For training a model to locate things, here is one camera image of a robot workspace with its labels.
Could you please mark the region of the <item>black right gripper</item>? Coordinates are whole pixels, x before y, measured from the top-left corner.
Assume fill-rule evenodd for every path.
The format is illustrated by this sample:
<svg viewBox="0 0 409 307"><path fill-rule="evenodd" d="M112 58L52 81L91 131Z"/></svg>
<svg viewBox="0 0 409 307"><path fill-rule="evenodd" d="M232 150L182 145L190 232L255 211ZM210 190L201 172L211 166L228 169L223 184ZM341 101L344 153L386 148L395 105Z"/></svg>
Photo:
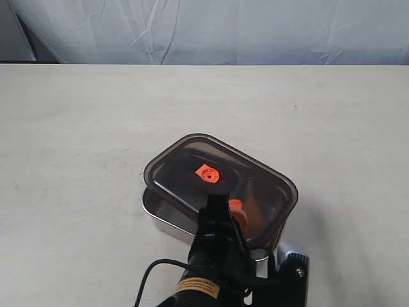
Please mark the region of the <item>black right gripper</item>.
<svg viewBox="0 0 409 307"><path fill-rule="evenodd" d="M248 219L243 201L229 199L228 193L209 194L197 224L188 255L187 287L257 287L256 264L244 241Z"/></svg>

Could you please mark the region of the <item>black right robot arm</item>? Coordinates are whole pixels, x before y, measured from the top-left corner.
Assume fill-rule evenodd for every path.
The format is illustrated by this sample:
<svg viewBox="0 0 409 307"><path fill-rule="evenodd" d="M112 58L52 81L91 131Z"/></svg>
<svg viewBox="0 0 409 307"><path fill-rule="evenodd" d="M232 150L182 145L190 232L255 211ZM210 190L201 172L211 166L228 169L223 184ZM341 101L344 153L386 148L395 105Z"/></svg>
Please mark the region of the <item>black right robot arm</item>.
<svg viewBox="0 0 409 307"><path fill-rule="evenodd" d="M229 194L209 194L199 210L187 268L160 306L243 306L256 264L229 209Z"/></svg>

